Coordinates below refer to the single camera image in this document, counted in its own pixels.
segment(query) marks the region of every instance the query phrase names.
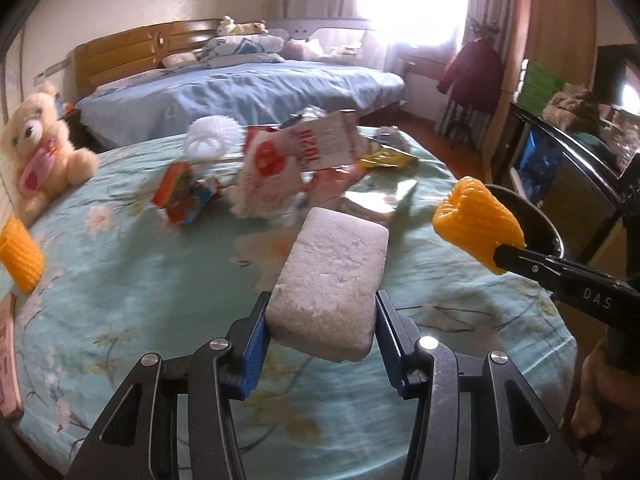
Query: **wooden floor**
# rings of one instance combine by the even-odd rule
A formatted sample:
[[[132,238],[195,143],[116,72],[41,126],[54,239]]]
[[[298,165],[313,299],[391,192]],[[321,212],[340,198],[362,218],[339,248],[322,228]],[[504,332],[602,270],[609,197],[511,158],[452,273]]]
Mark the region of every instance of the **wooden floor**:
[[[397,126],[411,135],[428,152],[444,162],[456,178],[472,176],[485,181],[482,159],[478,152],[451,146],[449,141],[437,134],[433,121],[398,111],[393,114],[371,114],[363,118],[366,126]]]

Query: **yellow knitted object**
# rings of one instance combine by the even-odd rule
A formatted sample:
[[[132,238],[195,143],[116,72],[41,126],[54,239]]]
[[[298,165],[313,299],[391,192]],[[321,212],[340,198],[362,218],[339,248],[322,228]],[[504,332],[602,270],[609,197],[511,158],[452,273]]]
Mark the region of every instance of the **yellow knitted object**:
[[[433,230],[471,254],[494,274],[506,271],[494,263],[502,244],[524,249],[524,234],[515,216],[482,182],[470,176],[458,181],[433,216]]]
[[[44,254],[16,217],[8,219],[0,232],[0,260],[25,294],[31,294],[44,270]]]

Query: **foam block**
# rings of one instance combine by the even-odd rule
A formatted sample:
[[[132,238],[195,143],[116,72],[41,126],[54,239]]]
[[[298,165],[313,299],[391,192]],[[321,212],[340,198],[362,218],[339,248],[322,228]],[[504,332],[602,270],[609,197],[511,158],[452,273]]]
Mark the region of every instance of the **foam block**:
[[[265,318],[277,342],[329,361],[361,361],[376,325],[385,227],[313,208],[273,289]]]

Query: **hanging coat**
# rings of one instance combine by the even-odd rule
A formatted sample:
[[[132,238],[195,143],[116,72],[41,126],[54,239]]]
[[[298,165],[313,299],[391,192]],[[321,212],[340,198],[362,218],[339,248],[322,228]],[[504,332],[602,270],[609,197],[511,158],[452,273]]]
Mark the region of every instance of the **hanging coat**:
[[[451,99],[473,110],[493,114],[500,100],[504,69],[491,40],[469,41],[447,65],[438,91],[446,94],[451,85]]]

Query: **person's hand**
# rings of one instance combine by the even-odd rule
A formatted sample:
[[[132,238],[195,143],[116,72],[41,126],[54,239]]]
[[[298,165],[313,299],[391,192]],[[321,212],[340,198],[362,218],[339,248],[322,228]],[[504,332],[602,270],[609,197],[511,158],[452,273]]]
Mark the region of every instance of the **person's hand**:
[[[617,407],[606,410],[603,401]],[[607,362],[603,343],[599,343],[582,364],[580,398],[571,420],[578,440],[606,429],[606,453],[617,453],[636,441],[640,433],[640,377],[614,368]]]

